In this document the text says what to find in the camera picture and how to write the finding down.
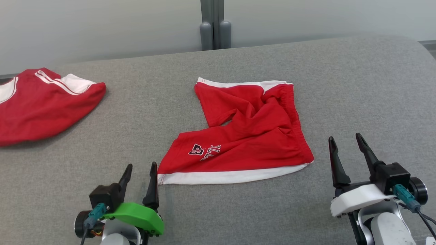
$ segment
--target gray upholstered surface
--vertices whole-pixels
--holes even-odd
[[[245,184],[160,186],[166,232],[150,244],[354,244],[348,219],[330,215],[327,139],[334,136],[353,181],[368,179],[354,134],[377,156],[400,162],[429,189],[436,217],[436,61],[419,43],[351,37],[263,47],[66,65],[55,69],[105,82],[107,95],[52,139],[0,149],[0,244],[76,245],[73,221],[98,184],[133,163],[126,201],[141,202],[152,161],[178,133],[205,128],[193,86],[286,80],[315,162],[294,174]],[[429,232],[404,212],[413,236]],[[85,244],[98,244],[89,239]]]

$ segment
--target black cable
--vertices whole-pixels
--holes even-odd
[[[406,205],[404,205],[404,204],[402,204],[402,203],[398,203],[398,205],[400,205],[401,207],[403,207],[403,208],[406,208],[406,209],[407,209]],[[434,220],[434,219],[430,218],[429,216],[427,216],[427,215],[425,215],[425,214],[422,214],[422,215],[424,216],[424,218],[426,218],[426,219],[430,220],[431,222],[433,222],[433,224],[435,224],[435,225],[436,225],[436,220]]]
[[[432,236],[436,240],[436,234],[435,234],[434,230],[432,229],[432,227],[430,226],[430,224],[428,223],[428,221],[426,220],[426,218],[424,217],[424,215],[421,213],[419,208],[417,208],[415,210],[419,214],[419,216],[421,217],[422,221],[424,221],[424,223],[426,224],[427,228],[430,230],[430,233],[432,234]]]
[[[86,225],[85,231],[83,232],[82,241],[80,242],[80,245],[83,245],[83,243],[85,243],[85,238],[86,238],[86,235],[88,233],[88,229],[89,229],[89,225]]]
[[[431,222],[433,222],[433,224],[435,224],[435,225],[436,225],[436,220],[434,220],[434,219],[430,218],[429,216],[427,216],[427,215],[425,215],[425,214],[422,214],[422,215],[424,216],[424,218],[426,218],[426,219],[430,220]]]

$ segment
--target teal connector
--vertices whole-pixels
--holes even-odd
[[[85,227],[88,226],[88,228],[93,228],[97,223],[97,220],[106,212],[107,208],[104,203],[97,204],[97,206],[88,214],[88,217],[84,222]]]
[[[393,188],[393,193],[398,199],[402,200],[407,209],[409,209],[412,213],[416,213],[416,209],[421,208],[421,204],[415,200],[415,197],[401,184],[397,184]]]

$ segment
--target red shirt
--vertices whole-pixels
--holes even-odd
[[[0,146],[59,134],[90,113],[106,92],[69,74],[46,68],[26,70],[0,85]]]

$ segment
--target green plastic bracket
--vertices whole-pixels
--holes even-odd
[[[134,225],[150,234],[162,235],[165,225],[159,215],[151,208],[134,202],[122,203],[113,213],[103,215],[105,219],[116,218]]]

